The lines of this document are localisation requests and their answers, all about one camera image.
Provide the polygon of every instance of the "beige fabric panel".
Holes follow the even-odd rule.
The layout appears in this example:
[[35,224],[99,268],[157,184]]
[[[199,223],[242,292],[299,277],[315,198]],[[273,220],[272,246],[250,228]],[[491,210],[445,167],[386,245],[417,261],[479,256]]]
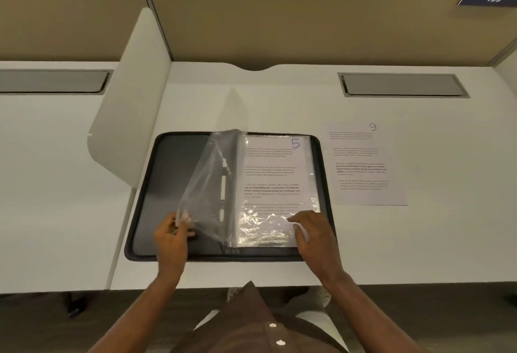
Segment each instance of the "beige fabric panel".
[[176,61],[486,66],[517,9],[459,0],[153,0]]
[[145,0],[2,0],[0,61],[118,61]]

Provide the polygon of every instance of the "loose paper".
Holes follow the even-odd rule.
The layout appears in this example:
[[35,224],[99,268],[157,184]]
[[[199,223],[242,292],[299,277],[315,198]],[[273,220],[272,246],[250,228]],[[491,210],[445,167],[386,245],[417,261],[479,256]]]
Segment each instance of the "loose paper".
[[329,123],[326,130],[339,205],[407,205],[375,123]]
[[296,246],[287,218],[319,211],[307,136],[247,136],[237,185],[236,246]]

